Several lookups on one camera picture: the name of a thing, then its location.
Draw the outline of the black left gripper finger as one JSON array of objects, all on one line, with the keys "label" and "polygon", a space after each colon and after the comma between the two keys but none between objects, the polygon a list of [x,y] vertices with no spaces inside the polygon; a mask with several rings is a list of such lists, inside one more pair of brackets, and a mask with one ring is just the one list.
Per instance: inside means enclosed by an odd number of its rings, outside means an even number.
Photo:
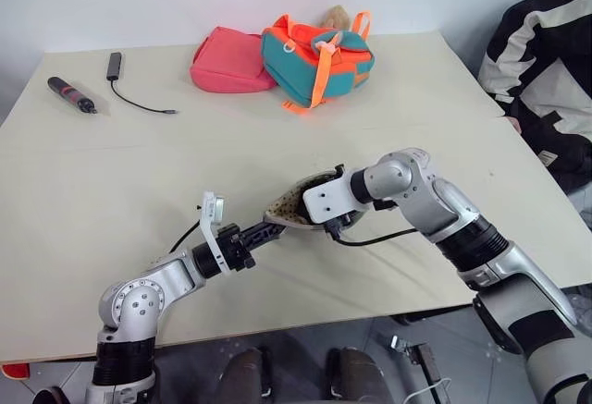
[{"label": "black left gripper finger", "polygon": [[254,251],[267,243],[279,239],[285,227],[250,227],[244,231],[244,248]]},{"label": "black left gripper finger", "polygon": [[274,240],[280,236],[280,225],[262,221],[240,233],[242,240]]}]

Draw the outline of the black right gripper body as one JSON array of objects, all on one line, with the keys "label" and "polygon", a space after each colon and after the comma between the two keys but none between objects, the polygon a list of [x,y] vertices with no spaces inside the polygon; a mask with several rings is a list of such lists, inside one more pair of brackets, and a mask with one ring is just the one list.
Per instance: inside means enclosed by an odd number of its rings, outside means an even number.
[{"label": "black right gripper body", "polygon": [[338,217],[329,219],[323,224],[324,230],[334,240],[340,239],[343,231],[355,226],[364,216],[364,212],[351,211]]}]

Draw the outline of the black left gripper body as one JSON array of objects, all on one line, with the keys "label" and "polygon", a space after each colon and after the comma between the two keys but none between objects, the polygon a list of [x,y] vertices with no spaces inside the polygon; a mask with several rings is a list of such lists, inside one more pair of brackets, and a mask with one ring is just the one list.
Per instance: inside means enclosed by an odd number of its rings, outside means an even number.
[{"label": "black left gripper body", "polygon": [[241,271],[254,268],[256,262],[249,249],[254,227],[241,230],[236,224],[218,230],[216,242],[229,270]]}]

